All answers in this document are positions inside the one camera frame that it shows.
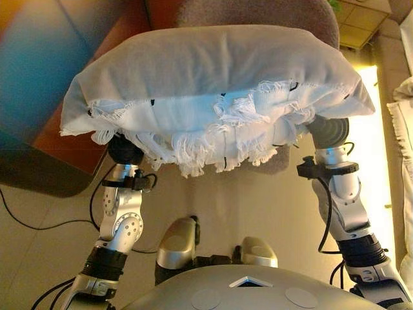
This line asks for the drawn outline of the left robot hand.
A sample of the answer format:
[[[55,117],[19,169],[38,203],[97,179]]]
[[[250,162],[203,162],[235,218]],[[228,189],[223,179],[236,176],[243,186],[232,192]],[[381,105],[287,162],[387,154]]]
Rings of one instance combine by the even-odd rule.
[[[144,157],[140,148],[118,133],[108,142],[108,154],[115,163],[123,165],[140,165]]]

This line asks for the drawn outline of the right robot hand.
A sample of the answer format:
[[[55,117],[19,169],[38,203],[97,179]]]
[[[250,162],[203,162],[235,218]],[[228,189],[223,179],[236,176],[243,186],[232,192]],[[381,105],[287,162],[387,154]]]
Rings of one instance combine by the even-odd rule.
[[[327,119],[318,115],[308,122],[295,124],[287,118],[278,119],[273,125],[271,146],[293,145],[305,134],[312,136],[316,149],[339,147],[346,142],[350,131],[348,118]]]

